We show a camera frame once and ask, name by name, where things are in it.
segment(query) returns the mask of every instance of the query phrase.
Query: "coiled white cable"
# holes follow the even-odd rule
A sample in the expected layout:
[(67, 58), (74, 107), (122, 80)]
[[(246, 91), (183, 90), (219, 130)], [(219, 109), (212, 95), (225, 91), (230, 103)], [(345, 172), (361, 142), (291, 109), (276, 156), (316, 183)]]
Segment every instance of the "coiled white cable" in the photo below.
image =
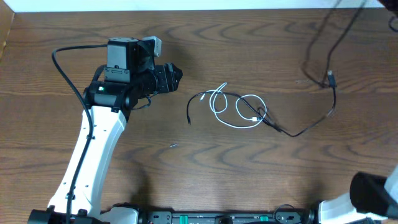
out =
[[(244, 117), (244, 116), (241, 114), (241, 112), (239, 111), (239, 109), (238, 109), (238, 101), (240, 100), (240, 98), (238, 98), (238, 99), (236, 100), (236, 102), (235, 102), (235, 108), (236, 108), (236, 111), (238, 112), (238, 114), (240, 115), (240, 117), (242, 117), (243, 119), (248, 120), (248, 121), (253, 121), (253, 122), (258, 121), (256, 124), (251, 125), (251, 126), (235, 126), (235, 125), (232, 125), (232, 124), (228, 124), (227, 122), (224, 122), (224, 121), (222, 121), (221, 119), (219, 119), (219, 117), (218, 117), (217, 114), (220, 114), (220, 113), (224, 112), (224, 111), (227, 109), (227, 107), (228, 107), (228, 100), (227, 100), (227, 98), (226, 98), (226, 95), (223, 94), (223, 92), (221, 91), (226, 85), (227, 85), (227, 83), (223, 83), (223, 84), (221, 84), (221, 85), (220, 85), (217, 89), (215, 89), (215, 90), (208, 90), (208, 91), (206, 91), (206, 92), (209, 92), (209, 93), (211, 92), (211, 93), (212, 93), (211, 96), (210, 96), (210, 99), (209, 99), (209, 106), (210, 106), (210, 109), (212, 110), (212, 112), (214, 113), (214, 115), (216, 116), (217, 120), (218, 120), (219, 122), (221, 122), (221, 123), (223, 123), (223, 124), (229, 126), (229, 127), (238, 128), (238, 129), (254, 128), (254, 127), (256, 127), (257, 125), (259, 125), (259, 124), (261, 123), (261, 121), (262, 121), (262, 120), (266, 117), (266, 115), (267, 115), (267, 105), (264, 103), (264, 100), (262, 100), (259, 96), (253, 95), (253, 94), (244, 95), (244, 96), (242, 96), (241, 98), (245, 98), (245, 97), (252, 96), (252, 97), (256, 97), (256, 98), (260, 99), (262, 105), (264, 105), (264, 115), (262, 116), (262, 118), (258, 118), (258, 117), (246, 118), (246, 117)], [(217, 111), (216, 108), (215, 108), (215, 102), (216, 102), (216, 97), (217, 97), (218, 93), (219, 93), (219, 94), (222, 94), (222, 95), (224, 96), (224, 99), (225, 99), (225, 108), (224, 108), (223, 110), (221, 110), (221, 111)], [(203, 94), (203, 95), (202, 95), (202, 97), (200, 98), (200, 101), (202, 101), (202, 100), (204, 99), (205, 95), (206, 95), (206, 94)]]

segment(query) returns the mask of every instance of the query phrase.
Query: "camera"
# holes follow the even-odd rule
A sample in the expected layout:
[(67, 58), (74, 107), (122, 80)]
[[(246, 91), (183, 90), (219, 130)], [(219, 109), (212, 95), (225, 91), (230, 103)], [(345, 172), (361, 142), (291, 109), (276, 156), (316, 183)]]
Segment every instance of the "camera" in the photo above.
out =
[(128, 120), (138, 99), (177, 90), (182, 71), (172, 63), (155, 65), (161, 53), (162, 41), (155, 36), (110, 38), (104, 81), (93, 79), (85, 89), (86, 106), (108, 106), (115, 113), (121, 110)]

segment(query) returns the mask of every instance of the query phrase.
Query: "white backdrop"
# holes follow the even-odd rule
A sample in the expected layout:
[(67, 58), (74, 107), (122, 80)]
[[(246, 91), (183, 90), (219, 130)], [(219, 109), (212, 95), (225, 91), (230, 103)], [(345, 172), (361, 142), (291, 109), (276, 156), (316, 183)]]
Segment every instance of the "white backdrop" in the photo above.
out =
[[(330, 8), (336, 0), (4, 0), (14, 12)], [(358, 7), (343, 0), (339, 7)], [(368, 0), (366, 7), (382, 7)]]

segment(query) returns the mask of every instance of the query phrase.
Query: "wooden tabletop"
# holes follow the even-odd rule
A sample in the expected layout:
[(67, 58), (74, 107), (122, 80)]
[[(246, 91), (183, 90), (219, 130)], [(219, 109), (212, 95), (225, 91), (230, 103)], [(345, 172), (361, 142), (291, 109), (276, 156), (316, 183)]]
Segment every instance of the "wooden tabletop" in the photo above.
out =
[[(309, 81), (300, 67), (307, 61), (308, 74), (322, 77), (326, 54), (354, 9), (330, 17), (307, 59), (327, 12), (16, 14), (0, 65), (0, 222), (26, 222), (32, 209), (44, 210), (75, 147), (82, 107), (56, 71), (52, 50), (105, 44), (110, 37), (156, 35), (162, 39), (156, 63), (173, 62), (183, 78), (176, 92), (131, 113), (105, 180), (103, 209), (118, 202), (175, 210), (306, 207), (347, 192), (357, 171), (389, 175), (398, 162), (398, 35), (389, 30), (385, 9), (366, 9), (336, 50), (335, 114), (302, 136), (263, 124), (229, 128), (198, 98), (187, 123), (189, 98), (224, 82), (225, 91), (259, 95), (292, 133), (323, 116), (331, 90)], [(106, 49), (62, 52), (58, 60), (83, 91), (106, 63)], [(221, 117), (246, 124), (233, 106)]]

